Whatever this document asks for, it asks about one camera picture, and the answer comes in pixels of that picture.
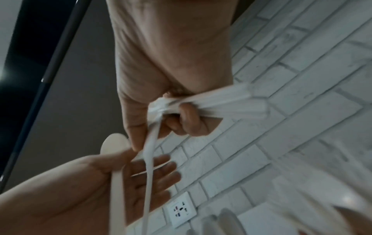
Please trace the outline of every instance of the wall outlet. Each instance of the wall outlet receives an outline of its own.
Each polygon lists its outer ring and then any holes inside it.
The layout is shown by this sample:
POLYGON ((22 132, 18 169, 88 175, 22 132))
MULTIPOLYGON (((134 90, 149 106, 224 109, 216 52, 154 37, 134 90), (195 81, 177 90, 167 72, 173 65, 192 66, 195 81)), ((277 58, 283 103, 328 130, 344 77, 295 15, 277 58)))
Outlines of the wall outlet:
POLYGON ((188 192, 185 192, 169 203, 167 210, 173 228, 177 228, 196 216, 196 209, 188 192))

